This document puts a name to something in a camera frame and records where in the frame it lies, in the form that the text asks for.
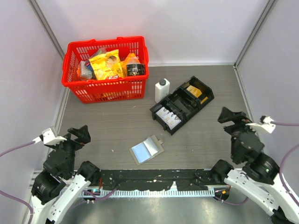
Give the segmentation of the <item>grey leather card holder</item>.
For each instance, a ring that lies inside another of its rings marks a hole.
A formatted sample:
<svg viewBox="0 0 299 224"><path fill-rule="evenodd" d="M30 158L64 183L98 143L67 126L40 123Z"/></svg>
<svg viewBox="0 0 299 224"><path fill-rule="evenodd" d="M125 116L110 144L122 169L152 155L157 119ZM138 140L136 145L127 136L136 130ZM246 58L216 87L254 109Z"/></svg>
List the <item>grey leather card holder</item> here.
<svg viewBox="0 0 299 224"><path fill-rule="evenodd" d="M163 153L164 148L162 147L162 143L162 140L152 135L141 143L131 147L129 151L137 166Z"/></svg>

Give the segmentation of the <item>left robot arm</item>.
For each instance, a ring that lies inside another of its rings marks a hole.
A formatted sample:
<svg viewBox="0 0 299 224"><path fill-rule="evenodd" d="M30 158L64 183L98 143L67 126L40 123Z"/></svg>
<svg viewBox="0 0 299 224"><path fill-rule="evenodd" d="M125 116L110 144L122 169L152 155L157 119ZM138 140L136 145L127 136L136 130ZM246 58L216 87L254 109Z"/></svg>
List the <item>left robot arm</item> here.
<svg viewBox="0 0 299 224"><path fill-rule="evenodd" d="M69 128L64 136L51 127L34 141L41 141L52 151L33 182L28 222L59 224L83 190L100 180L100 169L90 161L74 169L76 151L91 142L88 126Z"/></svg>

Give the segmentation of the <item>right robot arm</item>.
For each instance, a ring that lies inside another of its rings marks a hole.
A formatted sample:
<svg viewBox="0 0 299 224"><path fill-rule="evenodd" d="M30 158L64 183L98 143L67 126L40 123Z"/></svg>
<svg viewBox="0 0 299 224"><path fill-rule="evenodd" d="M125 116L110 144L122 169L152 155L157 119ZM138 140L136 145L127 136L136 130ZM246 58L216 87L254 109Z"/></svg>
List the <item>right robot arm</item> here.
<svg viewBox="0 0 299 224"><path fill-rule="evenodd" d="M218 160L211 169L211 179L216 184L225 183L254 201L271 218L274 224L297 224L299 222L299 197L291 189L278 165L263 152L264 144L258 131L273 133L278 125L271 117L262 116L259 123L252 122L244 112L233 112L226 107L218 117L231 136L231 159L236 165L243 163L238 172L225 160Z"/></svg>

